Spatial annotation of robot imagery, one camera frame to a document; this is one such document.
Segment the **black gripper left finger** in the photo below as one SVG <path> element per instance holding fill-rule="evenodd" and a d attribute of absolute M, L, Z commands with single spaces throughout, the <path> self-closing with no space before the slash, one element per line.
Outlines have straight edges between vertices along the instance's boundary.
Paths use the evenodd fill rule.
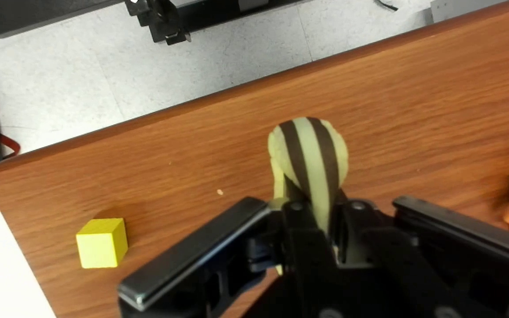
<path fill-rule="evenodd" d="M 270 215 L 258 197 L 243 197 L 196 231 L 123 277 L 122 312 L 224 312 L 256 286 L 263 270 L 249 268 L 247 240 Z"/>

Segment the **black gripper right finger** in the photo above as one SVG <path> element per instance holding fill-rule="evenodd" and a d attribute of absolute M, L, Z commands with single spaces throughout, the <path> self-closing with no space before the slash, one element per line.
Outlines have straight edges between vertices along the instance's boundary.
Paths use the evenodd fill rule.
<path fill-rule="evenodd" d="M 415 229 L 422 227 L 431 233 L 441 233 L 463 245 L 509 261 L 509 231 L 505 229 L 413 195 L 399 195 L 392 204 L 395 218 Z"/>

